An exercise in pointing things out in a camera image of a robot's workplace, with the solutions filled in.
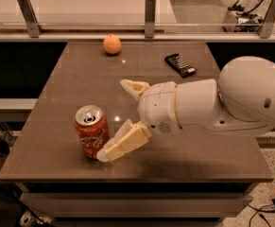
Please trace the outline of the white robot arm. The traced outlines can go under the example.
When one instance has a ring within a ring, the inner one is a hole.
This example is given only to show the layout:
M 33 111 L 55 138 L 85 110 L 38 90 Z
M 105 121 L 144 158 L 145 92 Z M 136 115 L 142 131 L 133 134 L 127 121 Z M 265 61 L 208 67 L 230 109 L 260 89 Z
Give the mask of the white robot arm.
M 138 102 L 140 121 L 127 120 L 97 153 L 111 162 L 145 145 L 154 134 L 189 126 L 229 135 L 261 135 L 275 129 L 275 63 L 245 56 L 229 61 L 218 79 L 149 85 L 123 79 Z

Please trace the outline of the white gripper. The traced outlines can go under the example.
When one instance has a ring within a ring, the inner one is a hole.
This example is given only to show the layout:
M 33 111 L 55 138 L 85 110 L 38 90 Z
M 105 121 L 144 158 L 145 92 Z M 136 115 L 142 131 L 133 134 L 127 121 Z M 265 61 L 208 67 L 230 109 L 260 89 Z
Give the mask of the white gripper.
M 180 131 L 174 105 L 175 82 L 150 87 L 144 81 L 122 79 L 120 84 L 130 96 L 140 101 L 138 111 L 142 122 L 133 123 L 128 119 L 96 154 L 100 162 L 112 162 L 145 145 L 152 132 L 168 134 Z

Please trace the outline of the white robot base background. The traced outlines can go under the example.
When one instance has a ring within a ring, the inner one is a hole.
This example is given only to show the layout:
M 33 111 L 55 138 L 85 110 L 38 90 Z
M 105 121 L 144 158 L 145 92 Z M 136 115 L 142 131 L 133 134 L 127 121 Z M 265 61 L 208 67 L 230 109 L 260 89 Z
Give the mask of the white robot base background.
M 227 8 L 222 27 L 226 32 L 253 32 L 258 34 L 260 24 L 264 21 L 264 16 L 257 12 L 257 9 L 265 0 L 248 0 L 245 6 L 236 1 Z

